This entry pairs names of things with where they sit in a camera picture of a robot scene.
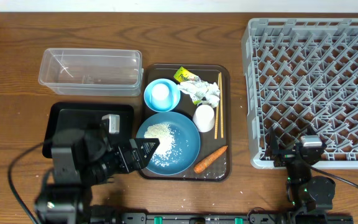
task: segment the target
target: yellow packet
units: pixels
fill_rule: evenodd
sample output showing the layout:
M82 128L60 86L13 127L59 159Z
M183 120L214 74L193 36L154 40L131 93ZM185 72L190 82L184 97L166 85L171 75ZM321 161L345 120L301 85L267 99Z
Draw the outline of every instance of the yellow packet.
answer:
M195 74L189 72L187 69L180 67L175 75L173 76L178 82L185 82L185 81L199 81L200 78Z

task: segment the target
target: carrot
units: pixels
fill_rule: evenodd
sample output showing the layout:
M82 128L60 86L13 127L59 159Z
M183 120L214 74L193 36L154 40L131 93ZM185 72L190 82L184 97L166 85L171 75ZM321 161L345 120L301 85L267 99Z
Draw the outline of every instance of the carrot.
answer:
M227 146L223 146L222 148L214 151L211 155L207 156L201 162L199 162L196 166L194 166L194 172L200 174L204 171L209 165L211 165L219 156L221 156L227 149Z

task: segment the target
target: crumpled paper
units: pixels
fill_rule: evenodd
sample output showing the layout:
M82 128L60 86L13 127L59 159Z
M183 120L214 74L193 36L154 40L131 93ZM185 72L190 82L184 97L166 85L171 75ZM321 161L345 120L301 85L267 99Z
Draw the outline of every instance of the crumpled paper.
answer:
M219 104L221 91L215 82L210 84L201 79L199 81L185 81L178 84L178 89L184 94L190 95L195 105L206 104L215 108Z

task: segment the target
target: chopsticks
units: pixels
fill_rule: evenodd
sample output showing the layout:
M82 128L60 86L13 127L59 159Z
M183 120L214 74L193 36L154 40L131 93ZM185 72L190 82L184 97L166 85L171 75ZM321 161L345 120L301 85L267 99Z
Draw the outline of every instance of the chopsticks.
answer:
M221 100L220 100L220 104L221 104L221 138L223 138L223 89L222 89L222 73L219 72L219 90L221 91Z
M221 83L221 73L219 73L218 86ZM219 119L219 104L216 106L215 116L215 139L218 139L218 119Z
M219 72L219 76L218 76L218 86L219 86L219 90L221 91L220 94L220 107L221 107L221 138L223 138L223 90L222 90L222 73ZM216 106L216 117L215 117L215 139L218 138L218 119L219 119L219 104Z

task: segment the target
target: plastic dish rack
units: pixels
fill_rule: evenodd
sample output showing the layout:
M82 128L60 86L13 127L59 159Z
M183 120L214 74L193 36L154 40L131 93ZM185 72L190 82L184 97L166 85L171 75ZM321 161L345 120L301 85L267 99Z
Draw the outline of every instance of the plastic dish rack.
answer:
M251 19L242 37L251 163L269 129L281 148L308 126L327 144L320 169L358 169L358 19Z

